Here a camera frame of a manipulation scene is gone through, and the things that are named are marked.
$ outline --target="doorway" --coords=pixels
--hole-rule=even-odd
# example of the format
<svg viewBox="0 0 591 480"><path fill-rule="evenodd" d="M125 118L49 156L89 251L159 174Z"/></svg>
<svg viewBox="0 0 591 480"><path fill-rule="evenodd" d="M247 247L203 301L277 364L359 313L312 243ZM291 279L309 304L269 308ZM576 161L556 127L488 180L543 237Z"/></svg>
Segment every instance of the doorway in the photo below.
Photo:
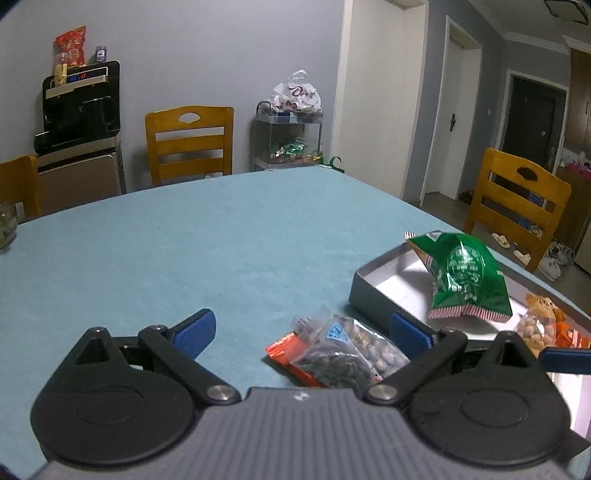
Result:
<svg viewBox="0 0 591 480"><path fill-rule="evenodd" d="M564 136L567 88L508 72L507 91L497 150L527 158L553 172Z"/></svg>
<svg viewBox="0 0 591 480"><path fill-rule="evenodd" d="M400 197L418 117L426 0L345 0L330 155Z"/></svg>
<svg viewBox="0 0 591 480"><path fill-rule="evenodd" d="M457 199L478 99L482 46L450 17L446 21L435 131L421 189Z"/></svg>

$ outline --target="white plastic bag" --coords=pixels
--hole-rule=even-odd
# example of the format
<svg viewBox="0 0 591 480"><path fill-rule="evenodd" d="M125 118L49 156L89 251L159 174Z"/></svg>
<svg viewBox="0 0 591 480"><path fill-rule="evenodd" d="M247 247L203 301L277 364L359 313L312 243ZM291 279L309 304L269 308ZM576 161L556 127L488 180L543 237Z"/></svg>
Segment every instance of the white plastic bag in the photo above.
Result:
<svg viewBox="0 0 591 480"><path fill-rule="evenodd" d="M273 90L271 105L278 112L313 115L320 110L320 95L308 81L305 70L292 73L286 83Z"/></svg>

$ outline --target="green snack bag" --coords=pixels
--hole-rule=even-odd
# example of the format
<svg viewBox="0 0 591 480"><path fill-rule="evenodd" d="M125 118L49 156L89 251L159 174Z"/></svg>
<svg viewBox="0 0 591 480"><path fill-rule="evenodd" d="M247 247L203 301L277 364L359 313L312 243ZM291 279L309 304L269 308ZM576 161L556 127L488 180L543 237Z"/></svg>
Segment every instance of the green snack bag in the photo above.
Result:
<svg viewBox="0 0 591 480"><path fill-rule="evenodd" d="M429 319L472 315L507 322L513 315L503 273L485 244L465 233L405 238L435 278Z"/></svg>

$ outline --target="orange snack package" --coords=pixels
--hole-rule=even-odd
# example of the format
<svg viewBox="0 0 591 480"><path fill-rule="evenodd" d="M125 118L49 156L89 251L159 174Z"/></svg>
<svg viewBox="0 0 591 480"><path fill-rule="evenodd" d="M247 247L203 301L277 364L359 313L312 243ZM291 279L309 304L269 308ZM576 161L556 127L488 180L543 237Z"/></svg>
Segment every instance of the orange snack package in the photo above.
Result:
<svg viewBox="0 0 591 480"><path fill-rule="evenodd" d="M566 315L552 304L556 317L556 346L559 348L589 348L589 338L569 326Z"/></svg>
<svg viewBox="0 0 591 480"><path fill-rule="evenodd" d="M285 355L285 350L293 342L301 342L294 332L288 333L283 338L280 338L276 342L270 344L265 350L271 360L281 365L306 387L324 387L318 380L316 380L309 373L300 370L299 368L292 365Z"/></svg>

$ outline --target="red snack package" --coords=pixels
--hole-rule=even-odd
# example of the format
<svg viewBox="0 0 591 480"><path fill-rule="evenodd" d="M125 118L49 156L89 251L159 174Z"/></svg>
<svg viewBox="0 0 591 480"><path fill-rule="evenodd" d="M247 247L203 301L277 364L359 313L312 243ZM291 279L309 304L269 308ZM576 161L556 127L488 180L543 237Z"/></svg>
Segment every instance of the red snack package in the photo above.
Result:
<svg viewBox="0 0 591 480"><path fill-rule="evenodd" d="M312 375L300 370L297 367L294 367L291 363L289 363L289 360L285 355L285 349L288 345L292 345L294 342L301 342L301 340L298 340L296 334L291 332L269 345L267 348L265 348L265 350L267 351L267 355L271 360L280 364L289 373L301 381L306 387L324 387L324 385L318 382L314 377L312 377Z"/></svg>
<svg viewBox="0 0 591 480"><path fill-rule="evenodd" d="M589 348L589 338L569 326L566 315L554 306L556 316L556 346L560 348Z"/></svg>
<svg viewBox="0 0 591 480"><path fill-rule="evenodd" d="M86 65L84 61L84 40L86 36L86 26L63 33L56 38L56 45L61 53L67 53L69 56L68 66L81 67Z"/></svg>

